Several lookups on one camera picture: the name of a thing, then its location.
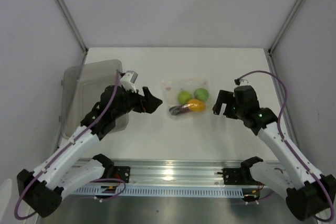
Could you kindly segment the green toy fruit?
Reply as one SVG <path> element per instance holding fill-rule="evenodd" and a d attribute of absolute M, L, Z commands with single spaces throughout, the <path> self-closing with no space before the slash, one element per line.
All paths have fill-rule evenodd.
<path fill-rule="evenodd" d="M 194 91 L 194 98 L 203 102 L 207 102 L 209 99 L 209 92 L 205 88 L 198 88 Z"/>

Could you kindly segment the purple toy eggplant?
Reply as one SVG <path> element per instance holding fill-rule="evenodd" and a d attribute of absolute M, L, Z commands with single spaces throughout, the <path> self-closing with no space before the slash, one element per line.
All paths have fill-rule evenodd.
<path fill-rule="evenodd" d="M 169 108 L 169 113 L 173 116 L 178 116 L 189 112 L 190 109 L 188 107 L 188 104 L 176 105 Z"/>

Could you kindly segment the orange toy lemon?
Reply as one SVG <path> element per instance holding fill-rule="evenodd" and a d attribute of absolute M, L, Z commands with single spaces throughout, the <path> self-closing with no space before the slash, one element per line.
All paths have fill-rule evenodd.
<path fill-rule="evenodd" d="M 205 102 L 198 99 L 191 99 L 187 102 L 187 108 L 193 112 L 203 112 L 206 110 Z"/>

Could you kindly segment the clear zip top bag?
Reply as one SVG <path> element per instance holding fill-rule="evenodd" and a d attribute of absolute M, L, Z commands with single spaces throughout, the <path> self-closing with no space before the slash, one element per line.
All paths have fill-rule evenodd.
<path fill-rule="evenodd" d="M 163 80 L 161 88 L 167 113 L 173 118 L 205 113 L 211 102 L 207 79 Z"/>

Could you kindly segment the yellow-green toy pear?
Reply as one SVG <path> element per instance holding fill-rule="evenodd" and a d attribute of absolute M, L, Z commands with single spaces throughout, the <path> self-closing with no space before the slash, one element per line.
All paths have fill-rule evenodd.
<path fill-rule="evenodd" d="M 192 94 L 186 90 L 180 91 L 177 96 L 177 100 L 181 105 L 187 104 L 188 101 L 191 100 L 192 98 L 193 98 Z"/>

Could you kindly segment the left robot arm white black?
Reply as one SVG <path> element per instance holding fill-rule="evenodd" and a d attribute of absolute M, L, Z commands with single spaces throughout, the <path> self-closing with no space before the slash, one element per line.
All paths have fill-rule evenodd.
<path fill-rule="evenodd" d="M 125 183 L 122 179 L 113 178 L 114 162 L 103 154 L 95 155 L 77 171 L 70 169 L 88 148 L 98 144 L 115 128 L 118 118 L 131 111 L 152 114 L 163 103 L 152 95 L 148 87 L 142 90 L 143 93 L 139 94 L 137 89 L 126 84 L 105 88 L 100 100 L 63 147 L 32 171 L 22 169 L 18 173 L 16 219 L 25 220 L 35 214 L 48 217 L 71 192 L 96 180 Z"/>

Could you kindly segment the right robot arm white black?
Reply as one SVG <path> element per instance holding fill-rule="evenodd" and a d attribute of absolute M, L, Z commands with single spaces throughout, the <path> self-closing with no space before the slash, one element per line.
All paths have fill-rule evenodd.
<path fill-rule="evenodd" d="M 220 90 L 213 106 L 218 115 L 222 106 L 223 115 L 241 120 L 262 140 L 276 156 L 285 172 L 271 168 L 260 157 L 252 157 L 241 163 L 240 179 L 251 184 L 261 182 L 282 197 L 290 212 L 304 221 L 330 209 L 330 221 L 335 212 L 335 177 L 324 175 L 295 146 L 293 141 L 280 133 L 279 119 L 270 108 L 259 105 L 252 86 L 238 86 L 232 92 Z"/>

